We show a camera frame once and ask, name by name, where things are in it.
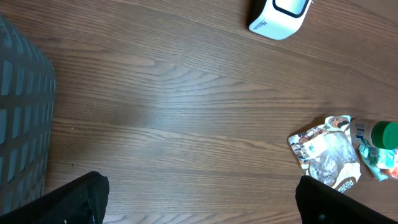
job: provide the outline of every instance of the bottle with green cap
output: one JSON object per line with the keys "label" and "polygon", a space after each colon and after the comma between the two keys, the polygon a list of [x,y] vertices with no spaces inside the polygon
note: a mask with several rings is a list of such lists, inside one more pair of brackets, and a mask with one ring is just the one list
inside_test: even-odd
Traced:
{"label": "bottle with green cap", "polygon": [[351,138],[353,144],[395,149],[398,146],[398,123],[354,119],[351,122]]}

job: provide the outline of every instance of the green cap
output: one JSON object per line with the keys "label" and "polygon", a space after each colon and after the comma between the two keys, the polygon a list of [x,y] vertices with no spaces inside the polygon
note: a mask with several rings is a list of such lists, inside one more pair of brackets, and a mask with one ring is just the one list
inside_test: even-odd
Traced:
{"label": "green cap", "polygon": [[398,146],[398,124],[389,121],[378,122],[372,131],[372,143],[382,149],[395,149]]}

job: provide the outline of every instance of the black object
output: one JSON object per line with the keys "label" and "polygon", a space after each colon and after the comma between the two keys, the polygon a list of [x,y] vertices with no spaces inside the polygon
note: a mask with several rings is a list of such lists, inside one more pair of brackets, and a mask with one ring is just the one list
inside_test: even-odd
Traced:
{"label": "black object", "polygon": [[108,203],[108,178],[90,172],[0,217],[0,223],[102,224]]}
{"label": "black object", "polygon": [[296,201],[304,224],[397,223],[310,176],[301,178]]}
{"label": "black object", "polygon": [[43,194],[55,86],[43,52],[0,16],[0,215]]}

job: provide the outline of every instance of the candy wrapper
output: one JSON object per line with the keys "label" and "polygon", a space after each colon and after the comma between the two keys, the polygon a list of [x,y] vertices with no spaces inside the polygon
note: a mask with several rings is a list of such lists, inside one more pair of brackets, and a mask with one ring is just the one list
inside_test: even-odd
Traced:
{"label": "candy wrapper", "polygon": [[379,181],[389,177],[398,178],[398,150],[378,149],[360,145],[358,151],[363,162]]}
{"label": "candy wrapper", "polygon": [[344,192],[361,176],[360,164],[351,144],[350,116],[332,116],[325,124],[289,137],[305,175]]}

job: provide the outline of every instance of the gray plastic basket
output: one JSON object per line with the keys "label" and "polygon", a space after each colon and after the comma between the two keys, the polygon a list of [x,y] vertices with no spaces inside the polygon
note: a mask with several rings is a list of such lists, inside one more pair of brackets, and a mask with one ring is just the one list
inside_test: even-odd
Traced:
{"label": "gray plastic basket", "polygon": [[55,85],[52,64],[0,15],[0,215],[43,194]]}

